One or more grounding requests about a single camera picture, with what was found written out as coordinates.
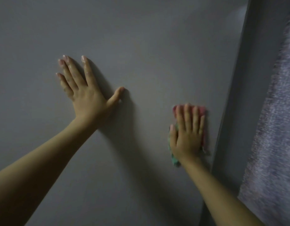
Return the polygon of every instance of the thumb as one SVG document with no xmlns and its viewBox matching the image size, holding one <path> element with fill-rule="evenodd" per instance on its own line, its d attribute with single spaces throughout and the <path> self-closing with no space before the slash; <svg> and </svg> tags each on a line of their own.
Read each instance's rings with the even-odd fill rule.
<svg viewBox="0 0 290 226">
<path fill-rule="evenodd" d="M 114 107 L 118 104 L 118 101 L 120 100 L 120 97 L 124 91 L 124 87 L 119 87 L 114 95 L 107 101 L 107 107 L 108 108 L 111 108 L 111 107 Z"/>
<path fill-rule="evenodd" d="M 172 150 L 173 148 L 176 147 L 176 142 L 178 140 L 178 132 L 173 124 L 170 125 L 169 136 L 170 136 L 170 140 L 169 140 L 170 148 Z"/>
</svg>

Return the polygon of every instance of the purple textured fabric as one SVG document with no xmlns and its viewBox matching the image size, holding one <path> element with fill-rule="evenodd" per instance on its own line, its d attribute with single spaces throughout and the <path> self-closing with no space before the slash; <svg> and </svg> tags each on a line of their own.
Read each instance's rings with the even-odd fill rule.
<svg viewBox="0 0 290 226">
<path fill-rule="evenodd" d="M 266 225 L 290 225 L 290 17 L 238 197 Z"/>
</svg>

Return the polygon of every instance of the forearm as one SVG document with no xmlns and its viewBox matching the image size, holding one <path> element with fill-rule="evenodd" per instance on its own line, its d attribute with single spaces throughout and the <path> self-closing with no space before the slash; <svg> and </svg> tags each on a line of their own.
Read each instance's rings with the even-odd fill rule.
<svg viewBox="0 0 290 226">
<path fill-rule="evenodd" d="M 74 120 L 55 137 L 0 171 L 0 225 L 25 224 L 93 132 Z"/>
<path fill-rule="evenodd" d="M 183 164 L 197 186 L 218 226 L 263 225 L 263 223 L 203 167 L 200 162 Z"/>
</svg>

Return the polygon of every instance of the person's arm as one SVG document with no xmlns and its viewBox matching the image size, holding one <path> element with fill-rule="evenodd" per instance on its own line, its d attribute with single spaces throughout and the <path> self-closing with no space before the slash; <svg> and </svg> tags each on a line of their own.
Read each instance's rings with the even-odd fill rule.
<svg viewBox="0 0 290 226">
<path fill-rule="evenodd" d="M 69 160 L 117 105 L 124 87 L 106 100 L 89 62 L 82 57 L 86 81 L 73 60 L 59 60 L 60 84 L 72 100 L 76 118 L 59 134 L 0 171 L 0 225 L 24 225 Z"/>
<path fill-rule="evenodd" d="M 198 190 L 218 226 L 264 225 L 240 200 L 230 192 L 202 165 L 198 151 L 203 135 L 204 116 L 200 122 L 198 108 L 191 113 L 190 106 L 177 106 L 178 132 L 170 126 L 170 147 L 181 162 Z"/>
</svg>

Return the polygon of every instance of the finger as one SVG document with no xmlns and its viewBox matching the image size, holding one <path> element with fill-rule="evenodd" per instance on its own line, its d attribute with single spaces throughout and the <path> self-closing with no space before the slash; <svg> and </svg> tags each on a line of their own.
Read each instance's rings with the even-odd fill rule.
<svg viewBox="0 0 290 226">
<path fill-rule="evenodd" d="M 58 78 L 60 80 L 60 85 L 63 88 L 64 92 L 68 95 L 68 97 L 70 99 L 72 99 L 72 97 L 74 95 L 74 92 L 70 88 L 70 86 L 69 86 L 68 82 L 66 81 L 64 75 L 60 74 L 60 73 L 56 73 L 56 75 L 58 76 Z"/>
<path fill-rule="evenodd" d="M 185 131 L 185 122 L 181 111 L 181 106 L 176 107 L 176 119 L 178 121 L 178 131 Z"/>
<path fill-rule="evenodd" d="M 62 67 L 62 69 L 63 69 L 64 77 L 65 77 L 68 85 L 71 87 L 72 91 L 74 92 L 75 90 L 78 89 L 78 86 L 75 83 L 67 64 L 65 63 L 65 61 L 63 59 L 59 59 L 58 63 L 60 65 L 60 67 Z"/>
<path fill-rule="evenodd" d="M 114 106 L 116 106 L 120 100 L 120 97 L 124 91 L 124 87 L 119 87 L 114 95 L 107 101 L 107 107 L 108 108 L 113 108 Z"/>
<path fill-rule="evenodd" d="M 81 76 L 81 74 L 79 73 L 72 58 L 67 56 L 67 55 L 64 55 L 63 59 L 64 59 L 65 63 L 67 64 L 67 66 L 70 70 L 70 73 L 72 74 L 73 79 L 74 79 L 75 83 L 77 84 L 78 88 L 86 86 L 87 84 L 86 84 L 85 80 L 83 79 L 83 77 Z"/>
<path fill-rule="evenodd" d="M 173 124 L 170 125 L 169 136 L 170 136 L 170 139 L 169 139 L 170 148 L 173 149 L 176 147 L 176 142 L 178 140 L 178 132 Z"/>
<path fill-rule="evenodd" d="M 83 55 L 81 57 L 81 60 L 83 62 L 83 69 L 84 69 L 85 78 L 87 80 L 87 85 L 89 87 L 93 87 L 96 90 L 100 90 L 99 86 L 98 86 L 98 83 L 97 83 L 97 81 L 95 79 L 95 76 L 94 76 L 94 74 L 92 72 L 92 69 L 90 67 L 90 63 L 89 63 L 87 57 Z"/>
<path fill-rule="evenodd" d="M 198 107 L 193 108 L 193 132 L 198 132 Z"/>
<path fill-rule="evenodd" d="M 205 116 L 201 116 L 201 118 L 200 118 L 200 129 L 198 130 L 198 133 L 199 133 L 200 136 L 203 135 L 204 125 L 205 125 Z"/>
<path fill-rule="evenodd" d="M 192 130 L 192 124 L 191 124 L 191 114 L 190 114 L 190 106 L 189 104 L 185 104 L 184 106 L 184 118 L 185 118 L 185 127 L 187 133 L 190 133 Z"/>
</svg>

